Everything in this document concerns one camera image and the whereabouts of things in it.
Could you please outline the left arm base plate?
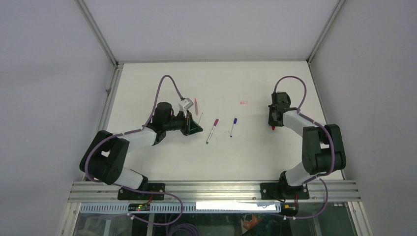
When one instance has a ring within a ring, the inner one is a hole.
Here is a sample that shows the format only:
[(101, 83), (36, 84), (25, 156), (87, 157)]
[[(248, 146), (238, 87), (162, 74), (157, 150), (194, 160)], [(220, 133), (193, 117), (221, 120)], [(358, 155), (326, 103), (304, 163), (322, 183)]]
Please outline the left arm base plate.
[(128, 190), (126, 188), (120, 188), (118, 191), (117, 199), (120, 201), (148, 201), (149, 199), (155, 201), (164, 200), (164, 194), (166, 184), (161, 182), (151, 182), (145, 184), (143, 189), (138, 191)]

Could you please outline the white pen green end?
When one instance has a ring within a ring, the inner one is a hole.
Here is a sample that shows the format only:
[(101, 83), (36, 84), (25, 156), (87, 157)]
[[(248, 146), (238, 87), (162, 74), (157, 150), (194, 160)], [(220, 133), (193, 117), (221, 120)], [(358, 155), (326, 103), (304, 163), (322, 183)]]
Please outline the white pen green end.
[(214, 133), (215, 129), (216, 129), (216, 126), (214, 125), (214, 126), (212, 127), (212, 129), (211, 129), (211, 131), (210, 131), (209, 135), (208, 135), (208, 138), (207, 138), (207, 140), (206, 140), (206, 144), (209, 144), (209, 142), (210, 142), (210, 140), (211, 140), (211, 138), (212, 138), (212, 136), (213, 136), (213, 133)]

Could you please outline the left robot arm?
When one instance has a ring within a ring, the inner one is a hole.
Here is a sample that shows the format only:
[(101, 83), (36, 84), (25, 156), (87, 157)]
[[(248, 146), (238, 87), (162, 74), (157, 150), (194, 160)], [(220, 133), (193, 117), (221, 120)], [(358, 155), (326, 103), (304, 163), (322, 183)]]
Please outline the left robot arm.
[(190, 136), (202, 132), (203, 128), (193, 120), (187, 108), (181, 108), (174, 115), (170, 103), (159, 102), (150, 122), (138, 132), (117, 136), (100, 130), (81, 159), (79, 168), (96, 181), (129, 188), (129, 194), (141, 200), (148, 194), (148, 178), (125, 167), (126, 156), (139, 148), (159, 144), (168, 131), (176, 130)]

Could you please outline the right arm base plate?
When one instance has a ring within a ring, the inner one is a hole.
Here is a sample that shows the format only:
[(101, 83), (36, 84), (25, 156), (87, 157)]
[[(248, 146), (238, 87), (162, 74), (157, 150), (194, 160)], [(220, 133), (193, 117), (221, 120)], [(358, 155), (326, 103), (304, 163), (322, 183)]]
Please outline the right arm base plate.
[(262, 200), (308, 200), (310, 199), (307, 187), (289, 186), (284, 181), (263, 182), (260, 184)]

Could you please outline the pink highlighter pen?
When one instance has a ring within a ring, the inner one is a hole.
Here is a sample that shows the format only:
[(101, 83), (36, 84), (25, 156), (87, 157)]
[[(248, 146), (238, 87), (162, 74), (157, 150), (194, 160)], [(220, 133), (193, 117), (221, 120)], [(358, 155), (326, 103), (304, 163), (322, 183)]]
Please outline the pink highlighter pen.
[(198, 110), (198, 102), (196, 98), (194, 98), (194, 107), (195, 107), (195, 115), (198, 116), (199, 110)]

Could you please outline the white pen blue end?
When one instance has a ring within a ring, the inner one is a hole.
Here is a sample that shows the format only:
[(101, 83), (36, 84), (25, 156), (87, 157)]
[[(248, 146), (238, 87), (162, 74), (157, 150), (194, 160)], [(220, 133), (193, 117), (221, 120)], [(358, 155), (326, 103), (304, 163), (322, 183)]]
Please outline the white pen blue end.
[(233, 137), (233, 131), (234, 131), (234, 127), (235, 127), (236, 123), (233, 123), (231, 130), (230, 130), (230, 137)]

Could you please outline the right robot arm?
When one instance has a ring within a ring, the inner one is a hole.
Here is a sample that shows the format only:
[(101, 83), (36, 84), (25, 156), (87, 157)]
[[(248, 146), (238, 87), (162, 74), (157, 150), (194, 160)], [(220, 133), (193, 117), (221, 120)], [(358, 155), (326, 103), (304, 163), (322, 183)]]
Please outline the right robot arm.
[(268, 124), (272, 128), (289, 128), (302, 138), (301, 162), (282, 172), (275, 187), (281, 198), (290, 199), (297, 191), (303, 191), (308, 182), (346, 167), (340, 127), (322, 125), (302, 114), (291, 106), (287, 93), (272, 93)]

